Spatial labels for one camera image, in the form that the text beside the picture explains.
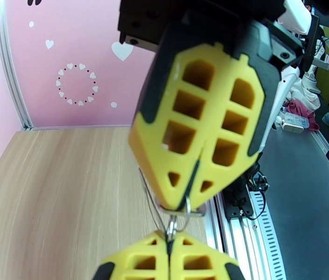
heart decal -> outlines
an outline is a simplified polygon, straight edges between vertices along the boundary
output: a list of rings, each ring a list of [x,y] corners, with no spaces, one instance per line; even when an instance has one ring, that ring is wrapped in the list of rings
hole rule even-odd
[[[45,45],[48,49],[51,49],[54,45],[54,41],[51,41],[51,40],[46,40],[45,41]]]
[[[121,61],[125,61],[133,51],[133,46],[127,43],[121,44],[120,42],[114,42],[111,45],[112,52]]]

white plastic part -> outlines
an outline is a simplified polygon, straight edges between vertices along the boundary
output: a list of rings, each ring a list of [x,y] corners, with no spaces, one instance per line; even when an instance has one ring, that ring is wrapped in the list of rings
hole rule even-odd
[[[284,120],[281,122],[281,127],[285,131],[294,133],[302,133],[304,131],[304,128],[302,126],[286,123]]]
[[[266,131],[264,132],[263,139],[261,140],[259,152],[262,152],[266,146],[266,139],[271,131],[272,125],[276,120],[277,114],[280,112],[280,108],[285,101],[287,93],[290,91],[293,84],[299,78],[299,68],[293,68],[291,66],[286,67],[281,72],[281,81],[278,83],[276,96],[274,97],[274,102],[271,110],[271,114],[266,125]]]
[[[312,16],[301,0],[285,0],[286,12],[278,19],[278,23],[289,31],[300,35],[308,35]]]
[[[280,117],[279,115],[276,117],[276,121],[277,124],[281,124],[282,122],[282,117]]]

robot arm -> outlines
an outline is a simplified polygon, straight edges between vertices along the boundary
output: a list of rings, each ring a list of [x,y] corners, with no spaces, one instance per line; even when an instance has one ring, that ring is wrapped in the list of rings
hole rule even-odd
[[[304,58],[303,43],[275,21],[284,12],[284,0],[121,1],[120,42],[156,51],[129,144],[170,219],[103,260],[95,280],[244,279],[236,260],[178,229],[177,216],[201,216],[202,204],[254,171],[277,86],[285,92]]]
[[[329,55],[325,56],[324,60],[321,60],[321,56],[325,53],[325,47],[323,43],[326,43],[326,45],[329,48],[329,38],[324,38],[324,40],[317,40],[318,47],[316,48],[317,52],[315,54],[315,57],[313,58],[313,62],[309,70],[304,74],[303,80],[302,80],[302,87],[306,90],[319,94],[320,90],[316,87],[316,77],[315,72],[318,67],[325,69],[326,71],[329,71]]]

wooden table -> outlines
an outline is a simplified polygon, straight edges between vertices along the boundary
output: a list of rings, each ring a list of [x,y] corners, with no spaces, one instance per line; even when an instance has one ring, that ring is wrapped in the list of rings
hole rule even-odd
[[[12,138],[0,159],[0,280],[91,279],[101,259],[156,230],[128,131]],[[206,242],[202,219],[187,231]]]

yellow gripper pad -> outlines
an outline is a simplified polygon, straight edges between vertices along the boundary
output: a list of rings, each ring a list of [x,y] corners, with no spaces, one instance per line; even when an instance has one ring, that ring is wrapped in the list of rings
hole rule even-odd
[[[186,196],[198,208],[256,161],[249,147],[265,94],[248,63],[201,44],[176,54],[156,109],[141,94],[129,143],[166,209],[181,210]]]
[[[244,280],[236,260],[185,232],[176,234],[170,257],[166,246],[156,231],[104,259],[93,280]]]

